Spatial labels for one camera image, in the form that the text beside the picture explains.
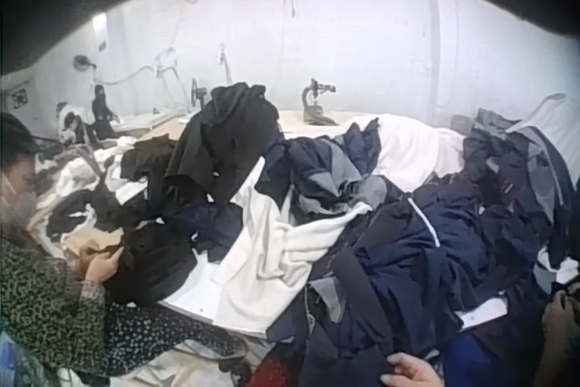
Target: person's hand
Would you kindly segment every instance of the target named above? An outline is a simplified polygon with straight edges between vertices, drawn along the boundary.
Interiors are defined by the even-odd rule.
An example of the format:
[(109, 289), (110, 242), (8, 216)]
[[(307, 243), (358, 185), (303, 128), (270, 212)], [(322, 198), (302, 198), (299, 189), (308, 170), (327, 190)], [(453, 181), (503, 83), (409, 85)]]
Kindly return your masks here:
[(564, 290), (556, 292), (542, 317), (544, 336), (552, 346), (564, 345), (577, 330), (571, 298)]
[(123, 254), (123, 249), (123, 247), (119, 248), (113, 255), (109, 253), (97, 254), (91, 260), (84, 279), (102, 284), (114, 276), (119, 268), (119, 258)]
[(94, 240), (90, 240), (79, 250), (79, 269), (83, 275), (87, 272), (92, 260), (99, 254), (98, 247)]
[(391, 355), (388, 362), (395, 374), (383, 375), (381, 381), (389, 387), (443, 387), (443, 382), (431, 365), (406, 353)]

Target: navy blue fabric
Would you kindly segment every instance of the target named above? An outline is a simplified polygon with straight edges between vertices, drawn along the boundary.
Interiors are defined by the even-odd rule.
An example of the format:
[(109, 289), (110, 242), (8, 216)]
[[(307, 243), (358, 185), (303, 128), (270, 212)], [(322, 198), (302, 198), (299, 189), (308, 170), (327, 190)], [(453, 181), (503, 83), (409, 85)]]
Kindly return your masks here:
[[(515, 132), (502, 140), (487, 131), (474, 129), (463, 141), (464, 171), (479, 186), (484, 205), (500, 204), (513, 208), (518, 219), (533, 229), (542, 246), (548, 246), (552, 266), (559, 266), (570, 251), (567, 233), (574, 188), (562, 156), (541, 131), (534, 129), (534, 132), (546, 145), (564, 196), (564, 204), (555, 206), (554, 225), (538, 203), (530, 184), (527, 167), (529, 139), (526, 136)], [(498, 172), (489, 167), (489, 161), (497, 165)]]
[[(378, 133), (378, 120), (372, 121), (361, 131), (357, 124), (334, 140), (346, 157), (354, 164), (363, 176), (369, 175), (376, 167), (381, 151), (381, 140)], [(309, 178), (314, 174), (329, 172), (333, 163), (333, 151), (327, 142), (328, 137), (295, 138), (283, 140), (270, 146), (263, 157), (266, 164), (256, 184), (256, 190), (272, 198), (278, 207), (282, 207), (290, 186), (297, 193), (320, 201), (323, 207), (331, 207), (336, 202), (345, 200), (353, 194), (353, 187), (341, 187), (344, 198), (328, 195), (316, 182)], [(303, 216), (300, 210), (294, 210), (296, 218), (302, 222), (312, 217)]]
[[(529, 140), (519, 133), (509, 133), (506, 140), (501, 140), (474, 129), (463, 141), (464, 171), (478, 185), (484, 207), (503, 205), (513, 209), (517, 219), (537, 235), (543, 246), (554, 228), (530, 185), (528, 148)], [(488, 161), (497, 165), (498, 172), (489, 167)]]
[(426, 185), (412, 197), (441, 247), (407, 200), (363, 217), (361, 233), (343, 233), (339, 242), (348, 242), (331, 264), (346, 296), (343, 318), (307, 315), (301, 386), (378, 386), (387, 355), (426, 356), (462, 327), (455, 311), (476, 308), (531, 271), (537, 237), (504, 206), (480, 215), (471, 183)]
[(378, 129), (379, 119), (369, 122), (364, 131), (354, 122), (344, 135), (333, 139), (363, 175), (371, 174), (376, 168), (381, 153), (381, 138)]
[[(424, 186), (412, 196), (441, 247), (401, 202), (378, 211), (378, 227), (362, 236), (356, 255), (382, 300), (395, 350), (424, 356), (460, 329), (454, 311), (476, 308), (531, 270), (539, 244), (515, 219), (500, 218), (506, 210), (479, 216), (477, 193), (467, 183)], [(402, 231), (393, 231), (403, 217)]]
[(550, 295), (529, 274), (509, 287), (504, 297), (507, 315), (470, 331), (492, 363), (470, 376), (484, 381), (483, 373), (495, 374), (492, 384), (475, 385), (527, 387), (532, 385), (544, 349), (542, 316)]
[(183, 208), (166, 220), (190, 236), (197, 234), (193, 247), (200, 252), (208, 251), (208, 260), (217, 262), (226, 256), (242, 231), (242, 213), (236, 204), (219, 207), (206, 203)]

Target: gray fabric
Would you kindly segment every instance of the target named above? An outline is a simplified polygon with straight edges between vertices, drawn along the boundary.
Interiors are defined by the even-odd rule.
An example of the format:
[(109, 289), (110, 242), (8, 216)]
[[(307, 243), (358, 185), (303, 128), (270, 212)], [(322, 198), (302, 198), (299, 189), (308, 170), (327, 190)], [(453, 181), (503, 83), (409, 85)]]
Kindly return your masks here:
[[(329, 192), (336, 201), (325, 208), (316, 198), (298, 194), (300, 209), (306, 213), (317, 215), (336, 215), (350, 210), (356, 203), (363, 202), (372, 208), (377, 208), (387, 196), (387, 185), (379, 176), (363, 177), (354, 164), (348, 159), (341, 148), (330, 140), (324, 140), (332, 151), (330, 172), (320, 172), (310, 177), (319, 189)], [(353, 193), (347, 202), (341, 197), (346, 190)]]
[(540, 160), (549, 163), (545, 149), (530, 142), (527, 154), (527, 173), (538, 204), (542, 207), (550, 223), (554, 224), (554, 206), (556, 205), (557, 180), (554, 178), (552, 164), (539, 165)]
[(506, 129), (516, 124), (515, 121), (508, 120), (507, 118), (504, 118), (493, 111), (488, 111), (487, 109), (479, 109), (475, 122), (476, 125), (480, 126), (480, 128), (483, 128), (494, 135), (497, 134), (497, 136), (505, 136)]
[(339, 324), (343, 319), (345, 298), (341, 294), (336, 278), (330, 276), (309, 283), (316, 293), (323, 298), (328, 309), (330, 320)]
[(550, 170), (552, 172), (552, 178), (554, 179), (554, 182), (556, 185), (556, 194), (557, 194), (559, 204), (560, 205), (564, 204), (564, 196), (562, 194), (562, 189), (560, 187), (560, 184), (557, 183), (558, 176), (556, 174), (556, 170), (554, 169), (554, 164), (552, 163), (552, 160), (550, 159), (550, 153), (547, 150), (546, 144), (537, 135), (537, 133), (535, 133), (534, 130), (530, 129), (529, 127), (525, 127), (523, 129), (520, 129), (519, 131), (517, 131), (517, 133), (520, 133), (520, 134), (524, 135), (525, 137), (527, 137), (528, 139), (530, 139), (536, 145), (536, 147), (539, 148), (541, 150), (541, 152), (543, 153), (543, 157), (549, 163), (549, 167), (550, 167)]
[[(509, 131), (513, 130), (516, 123), (496, 114), (493, 111), (480, 109), (476, 118), (476, 127), (488, 131), (490, 134), (504, 140)], [(530, 184), (534, 190), (537, 202), (546, 213), (550, 222), (554, 223), (554, 206), (557, 201), (562, 204), (562, 190), (557, 181), (557, 175), (554, 165), (549, 158), (549, 153), (545, 143), (530, 128), (517, 130), (530, 140), (527, 159), (527, 172), (530, 178)], [(545, 161), (548, 165), (540, 165), (539, 162)], [(488, 166), (495, 172), (498, 172), (498, 164), (490, 158)]]

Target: fabric pile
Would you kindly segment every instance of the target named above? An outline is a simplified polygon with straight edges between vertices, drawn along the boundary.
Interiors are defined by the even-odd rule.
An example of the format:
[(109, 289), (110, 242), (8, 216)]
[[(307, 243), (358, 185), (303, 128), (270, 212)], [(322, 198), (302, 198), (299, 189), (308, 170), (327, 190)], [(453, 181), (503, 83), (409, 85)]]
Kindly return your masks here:
[[(62, 217), (85, 204), (96, 227), (122, 227), (107, 284), (120, 304), (174, 294), (198, 267), (192, 248), (207, 251), (213, 325), (292, 339), (301, 386), (375, 387), (389, 354), (445, 360), (460, 334), (494, 358), (539, 359), (538, 253), (552, 270), (580, 260), (580, 131), (542, 109), (571, 111), (569, 99), (523, 121), (481, 110), (467, 136), (383, 114), (286, 137), (265, 93), (216, 88), (178, 141), (124, 152), (121, 176), (145, 181), (143, 194), (97, 201), (111, 197), (101, 179), (57, 210), (50, 235), (72, 231)], [(507, 315), (463, 332), (464, 314), (494, 298)]]

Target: worker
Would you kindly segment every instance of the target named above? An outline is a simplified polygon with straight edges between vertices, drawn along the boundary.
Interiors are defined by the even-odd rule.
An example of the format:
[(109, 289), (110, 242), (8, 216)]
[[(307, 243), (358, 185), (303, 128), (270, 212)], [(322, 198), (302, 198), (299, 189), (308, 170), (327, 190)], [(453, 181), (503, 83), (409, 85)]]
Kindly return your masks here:
[(67, 102), (56, 105), (59, 140), (64, 145), (95, 145), (97, 138), (92, 129), (92, 116), (82, 107)]
[(29, 371), (26, 385), (51, 386), (49, 374), (56, 379), (60, 368), (121, 376), (185, 340), (224, 358), (245, 354), (240, 339), (214, 326), (164, 307), (113, 303), (102, 284), (116, 273), (122, 248), (76, 264), (50, 257), (27, 230), (36, 209), (34, 139), (16, 117), (1, 117), (0, 325), (27, 352), (19, 353), (17, 376), (43, 368)]
[(388, 387), (443, 387), (443, 382), (431, 365), (406, 353), (391, 355), (387, 361), (393, 374), (385, 374), (381, 382)]
[(94, 115), (94, 124), (92, 126), (99, 140), (117, 138), (115, 131), (112, 129), (111, 121), (119, 122), (119, 117), (107, 106), (107, 94), (105, 94), (105, 89), (102, 85), (94, 87), (92, 114)]

